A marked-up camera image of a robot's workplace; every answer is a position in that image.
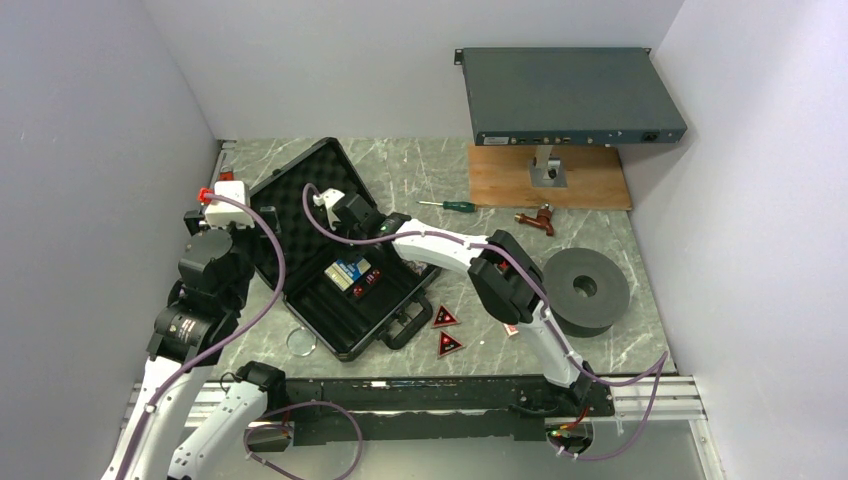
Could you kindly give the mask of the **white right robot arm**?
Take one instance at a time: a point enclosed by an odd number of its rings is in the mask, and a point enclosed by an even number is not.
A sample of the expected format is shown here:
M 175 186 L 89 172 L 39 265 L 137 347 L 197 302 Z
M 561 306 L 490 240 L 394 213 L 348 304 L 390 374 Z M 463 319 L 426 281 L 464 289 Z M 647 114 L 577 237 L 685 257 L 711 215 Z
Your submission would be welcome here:
M 574 415 L 588 404 L 583 359 L 557 324 L 541 270 L 511 234 L 460 234 L 405 214 L 381 218 L 360 195 L 337 189 L 305 199 L 325 211 L 333 240 L 386 246 L 402 260 L 466 274 L 486 312 L 514 327 L 539 359 L 555 409 Z

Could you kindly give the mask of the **red playing card deck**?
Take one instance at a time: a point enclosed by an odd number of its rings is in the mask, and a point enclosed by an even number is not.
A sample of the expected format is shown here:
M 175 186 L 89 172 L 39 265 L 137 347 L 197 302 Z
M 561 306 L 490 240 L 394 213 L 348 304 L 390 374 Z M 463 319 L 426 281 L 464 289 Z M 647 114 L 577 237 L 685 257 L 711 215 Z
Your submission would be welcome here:
M 517 335 L 519 333 L 517 327 L 514 326 L 514 325 L 503 324 L 503 328 L 504 328 L 508 337 L 512 337 L 512 336 Z

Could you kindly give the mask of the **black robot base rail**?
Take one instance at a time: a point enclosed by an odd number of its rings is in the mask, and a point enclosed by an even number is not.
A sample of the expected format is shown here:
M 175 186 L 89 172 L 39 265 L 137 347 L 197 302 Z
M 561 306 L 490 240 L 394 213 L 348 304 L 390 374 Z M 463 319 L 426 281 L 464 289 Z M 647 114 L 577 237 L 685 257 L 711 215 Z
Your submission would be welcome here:
M 609 388 L 581 380 L 573 390 L 541 375 L 302 378 L 286 383 L 266 422 L 296 446 L 369 441 L 505 437 L 543 441 L 559 423 L 584 426 L 615 413 Z

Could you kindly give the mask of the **poker chip roll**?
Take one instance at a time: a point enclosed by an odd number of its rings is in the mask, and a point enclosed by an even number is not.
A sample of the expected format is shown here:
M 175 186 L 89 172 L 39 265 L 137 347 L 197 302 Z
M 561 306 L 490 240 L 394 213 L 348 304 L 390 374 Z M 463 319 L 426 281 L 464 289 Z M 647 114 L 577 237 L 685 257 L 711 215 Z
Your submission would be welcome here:
M 419 261 L 405 261 L 404 264 L 416 275 L 422 276 L 425 274 L 429 265 Z

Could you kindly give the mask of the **black foam-lined carrying case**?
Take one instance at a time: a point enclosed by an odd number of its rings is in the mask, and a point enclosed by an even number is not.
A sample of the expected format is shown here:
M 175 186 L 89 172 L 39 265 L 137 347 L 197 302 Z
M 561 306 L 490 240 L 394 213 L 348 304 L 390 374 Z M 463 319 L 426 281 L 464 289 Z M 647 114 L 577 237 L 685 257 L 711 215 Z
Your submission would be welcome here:
M 341 362 L 355 360 L 373 341 L 404 347 L 429 323 L 427 286 L 440 269 L 405 262 L 388 246 L 349 246 L 345 238 L 374 238 L 384 215 L 341 143 L 317 141 L 288 166 L 250 191 L 252 208 L 275 229 L 285 258 L 283 302 Z

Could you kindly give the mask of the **blue playing card deck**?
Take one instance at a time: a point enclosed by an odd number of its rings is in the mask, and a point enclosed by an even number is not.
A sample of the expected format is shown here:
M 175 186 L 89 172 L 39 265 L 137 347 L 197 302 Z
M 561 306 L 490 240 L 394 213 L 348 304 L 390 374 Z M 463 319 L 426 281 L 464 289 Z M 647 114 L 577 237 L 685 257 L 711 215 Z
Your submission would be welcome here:
M 324 274 L 341 291 L 350 289 L 363 274 L 371 269 L 371 264 L 364 257 L 353 261 L 337 259 L 325 268 Z

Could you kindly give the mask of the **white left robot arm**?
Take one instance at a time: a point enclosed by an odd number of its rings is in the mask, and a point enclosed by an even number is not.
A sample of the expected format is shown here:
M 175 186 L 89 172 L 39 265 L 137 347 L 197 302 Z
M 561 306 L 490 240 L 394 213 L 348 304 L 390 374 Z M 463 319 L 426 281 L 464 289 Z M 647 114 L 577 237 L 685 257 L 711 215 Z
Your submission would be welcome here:
M 250 361 L 238 368 L 223 399 L 191 434 L 185 424 L 220 359 L 215 345 L 235 333 L 263 246 L 280 232 L 273 207 L 258 210 L 262 224 L 242 210 L 212 227 L 190 211 L 192 234 L 179 262 L 180 277 L 157 315 L 138 399 L 103 476 L 106 479 L 199 479 L 258 419 L 279 417 L 289 402 L 285 373 Z

